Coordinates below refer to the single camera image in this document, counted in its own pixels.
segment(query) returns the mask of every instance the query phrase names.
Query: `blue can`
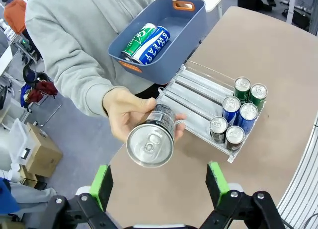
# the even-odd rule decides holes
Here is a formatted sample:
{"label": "blue can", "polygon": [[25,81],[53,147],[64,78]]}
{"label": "blue can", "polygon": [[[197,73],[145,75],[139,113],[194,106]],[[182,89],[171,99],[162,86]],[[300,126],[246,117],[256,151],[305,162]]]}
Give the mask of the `blue can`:
{"label": "blue can", "polygon": [[257,107],[253,103],[245,103],[239,110],[236,125],[240,126],[247,135],[252,130],[257,115]]}
{"label": "blue can", "polygon": [[137,64],[150,64],[158,55],[164,45],[168,42],[170,33],[162,26],[157,29],[148,37],[148,39],[137,50],[131,61]]}
{"label": "blue can", "polygon": [[228,96],[222,103],[222,115],[228,123],[233,124],[236,116],[239,113],[240,101],[236,96]]}

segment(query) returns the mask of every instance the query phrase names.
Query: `orange handle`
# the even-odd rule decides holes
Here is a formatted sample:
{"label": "orange handle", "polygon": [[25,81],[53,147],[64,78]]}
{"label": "orange handle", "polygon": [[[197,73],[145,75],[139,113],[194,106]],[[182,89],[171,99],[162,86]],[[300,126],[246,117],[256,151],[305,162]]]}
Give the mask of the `orange handle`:
{"label": "orange handle", "polygon": [[189,2],[189,1],[177,0],[177,1],[174,1],[172,3],[172,5],[173,5],[173,8],[175,8],[177,10],[194,11],[194,9],[195,9],[194,8],[194,3]]}
{"label": "orange handle", "polygon": [[139,73],[142,73],[143,71],[141,71],[138,67],[134,66],[134,65],[131,65],[131,64],[128,64],[128,63],[125,63],[123,61],[118,61],[122,66],[124,67],[127,67],[131,70],[134,70],[136,72],[139,72]]}

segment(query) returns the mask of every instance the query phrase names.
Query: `gray floor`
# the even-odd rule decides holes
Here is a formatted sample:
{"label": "gray floor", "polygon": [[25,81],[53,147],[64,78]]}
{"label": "gray floor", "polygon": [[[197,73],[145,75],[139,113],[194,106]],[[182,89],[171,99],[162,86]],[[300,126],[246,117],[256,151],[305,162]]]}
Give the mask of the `gray floor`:
{"label": "gray floor", "polygon": [[[268,15],[286,21],[281,12],[287,7],[281,5],[279,0],[275,1],[277,6]],[[311,2],[312,0],[299,0],[298,4],[309,7]],[[237,0],[223,0],[223,11],[236,4]],[[209,30],[217,21],[218,13],[215,9],[208,15]],[[20,60],[16,58],[15,61],[17,63],[12,64],[15,66],[11,67],[11,71],[15,72],[14,77],[22,79]],[[43,62],[39,63],[36,69],[43,70]],[[33,122],[34,119],[42,121],[48,117],[48,112],[60,103],[63,106],[43,127],[64,153],[54,175],[47,182],[48,187],[54,187],[59,194],[71,198],[79,187],[92,183],[98,167],[101,164],[108,164],[122,143],[111,135],[108,119],[87,117],[78,111],[69,99],[60,95],[56,100],[49,98],[40,108],[34,108],[29,121]],[[41,214],[27,215],[25,217],[27,227],[36,228],[40,217]]]}

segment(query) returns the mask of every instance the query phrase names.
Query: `gray pants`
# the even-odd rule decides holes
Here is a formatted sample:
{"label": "gray pants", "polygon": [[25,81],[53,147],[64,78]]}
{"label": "gray pants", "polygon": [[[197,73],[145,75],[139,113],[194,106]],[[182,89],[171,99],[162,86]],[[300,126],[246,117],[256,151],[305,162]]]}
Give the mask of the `gray pants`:
{"label": "gray pants", "polygon": [[10,183],[10,186],[11,194],[20,207],[15,214],[43,212],[51,197],[56,195],[53,188],[40,191],[17,183]]}

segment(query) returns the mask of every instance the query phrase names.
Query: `brown table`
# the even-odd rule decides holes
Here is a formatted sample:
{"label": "brown table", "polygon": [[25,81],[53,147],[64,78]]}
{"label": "brown table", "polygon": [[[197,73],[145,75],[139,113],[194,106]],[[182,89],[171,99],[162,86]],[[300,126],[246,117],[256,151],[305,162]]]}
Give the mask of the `brown table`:
{"label": "brown table", "polygon": [[[149,169],[123,146],[111,162],[108,211],[123,227],[185,223],[199,227],[213,209],[206,165],[217,161],[227,182],[247,194],[268,191],[278,204],[300,161],[318,109],[318,38],[266,15],[231,7],[190,59],[232,78],[268,87],[267,103],[232,164],[189,132],[172,159]],[[243,228],[236,223],[231,229]]]}

